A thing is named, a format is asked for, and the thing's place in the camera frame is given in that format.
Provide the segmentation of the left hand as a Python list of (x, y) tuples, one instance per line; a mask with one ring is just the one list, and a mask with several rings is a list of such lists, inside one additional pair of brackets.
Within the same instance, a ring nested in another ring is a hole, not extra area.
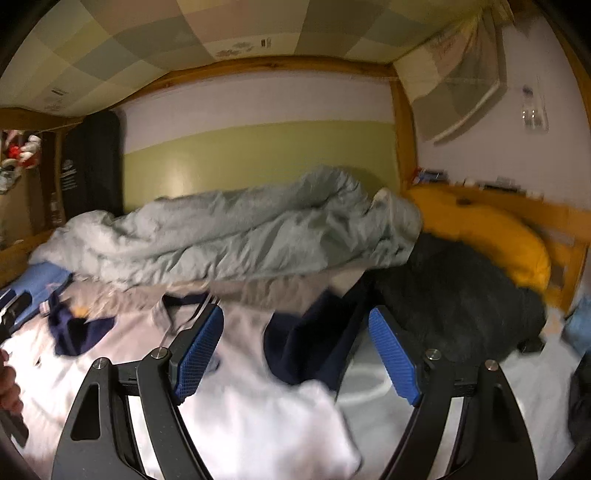
[(16, 383), (16, 371), (8, 364), (9, 355), (1, 350), (0, 370), (0, 407), (11, 415), (20, 415), (23, 402), (20, 398), (20, 387)]

